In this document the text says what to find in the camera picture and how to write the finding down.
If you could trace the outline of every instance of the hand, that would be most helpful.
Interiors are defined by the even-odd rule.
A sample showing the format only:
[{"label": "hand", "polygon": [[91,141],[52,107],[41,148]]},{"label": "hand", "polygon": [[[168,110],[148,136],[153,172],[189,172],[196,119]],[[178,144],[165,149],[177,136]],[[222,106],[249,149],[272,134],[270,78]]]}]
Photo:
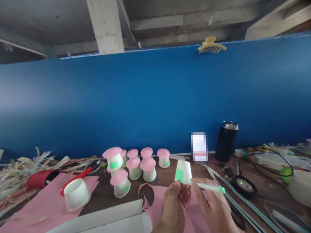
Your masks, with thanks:
[{"label": "hand", "polygon": [[[206,178],[192,178],[192,182],[216,185],[212,180]],[[226,198],[222,193],[205,190],[209,196],[206,200],[202,189],[197,184],[192,184],[204,219],[209,226],[211,233],[238,233],[240,229],[234,223],[230,210],[226,204]]]},{"label": "hand", "polygon": [[153,229],[156,232],[184,232],[185,212],[191,197],[191,186],[174,181],[164,193],[162,218]]}]

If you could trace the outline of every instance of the pink paper cap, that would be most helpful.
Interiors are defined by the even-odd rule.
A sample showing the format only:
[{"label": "pink paper cap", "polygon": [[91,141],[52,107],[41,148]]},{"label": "pink paper cap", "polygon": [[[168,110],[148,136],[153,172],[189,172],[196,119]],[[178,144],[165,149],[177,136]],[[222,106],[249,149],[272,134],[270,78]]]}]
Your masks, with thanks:
[{"label": "pink paper cap", "polygon": [[138,149],[131,149],[129,152],[127,152],[127,157],[134,158],[136,155],[138,155]]},{"label": "pink paper cap", "polygon": [[156,166],[156,161],[153,158],[143,159],[140,163],[140,167],[143,171],[151,171]]},{"label": "pink paper cap", "polygon": [[126,155],[126,150],[122,150],[121,151],[121,157],[124,158],[125,155]]},{"label": "pink paper cap", "polygon": [[143,157],[143,158],[149,158],[152,156],[152,148],[150,147],[145,147],[142,149],[142,151],[140,152],[140,155]]},{"label": "pink paper cap", "polygon": [[106,159],[111,158],[113,156],[116,156],[117,154],[120,154],[121,151],[122,149],[120,147],[112,147],[103,153],[103,157]]},{"label": "pink paper cap", "polygon": [[127,178],[127,171],[119,170],[114,173],[110,179],[110,184],[113,186],[120,185]]},{"label": "pink paper cap", "polygon": [[169,151],[168,151],[168,149],[159,149],[157,152],[157,155],[161,158],[168,158],[169,157]]},{"label": "pink paper cap", "polygon": [[126,162],[126,167],[129,168],[129,169],[134,169],[134,168],[136,168],[139,164],[140,164],[140,158],[135,157],[135,158],[129,159],[129,160]]}]

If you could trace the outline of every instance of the right hand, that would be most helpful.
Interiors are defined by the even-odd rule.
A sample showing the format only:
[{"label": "right hand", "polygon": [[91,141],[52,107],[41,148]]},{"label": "right hand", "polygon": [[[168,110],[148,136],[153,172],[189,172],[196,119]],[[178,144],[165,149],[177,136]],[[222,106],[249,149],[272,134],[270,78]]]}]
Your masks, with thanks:
[{"label": "right hand", "polygon": [[[216,185],[214,181],[206,178],[192,178],[191,181]],[[230,210],[226,204],[226,198],[222,193],[205,190],[209,196],[209,200],[206,200],[202,189],[197,184],[192,183],[192,187],[198,197],[201,211],[207,225],[211,230],[211,233],[243,232],[234,223],[230,214]]]}]

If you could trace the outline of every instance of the red handle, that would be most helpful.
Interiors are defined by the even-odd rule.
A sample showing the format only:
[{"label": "red handle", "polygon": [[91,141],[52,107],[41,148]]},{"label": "red handle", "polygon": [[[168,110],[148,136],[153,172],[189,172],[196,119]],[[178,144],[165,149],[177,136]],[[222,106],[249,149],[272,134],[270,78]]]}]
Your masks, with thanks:
[{"label": "red handle", "polygon": [[76,179],[79,179],[79,178],[82,179],[82,178],[85,177],[87,174],[89,174],[89,173],[91,172],[91,170],[92,170],[91,167],[87,168],[85,171],[81,172],[79,175],[76,175],[74,178],[72,178],[70,181],[68,181],[66,184],[64,184],[64,186],[63,186],[62,189],[61,189],[61,196],[64,196],[64,190],[65,190],[66,186],[67,186],[70,182],[72,182],[72,181],[74,181],[74,180],[76,180]]}]

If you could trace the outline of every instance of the left hand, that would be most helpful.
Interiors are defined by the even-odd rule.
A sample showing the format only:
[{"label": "left hand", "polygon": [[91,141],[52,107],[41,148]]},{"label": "left hand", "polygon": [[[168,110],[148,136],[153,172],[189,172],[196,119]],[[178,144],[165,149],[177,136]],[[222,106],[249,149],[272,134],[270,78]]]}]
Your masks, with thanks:
[{"label": "left hand", "polygon": [[191,186],[174,181],[164,193],[162,218],[152,232],[184,232]]}]

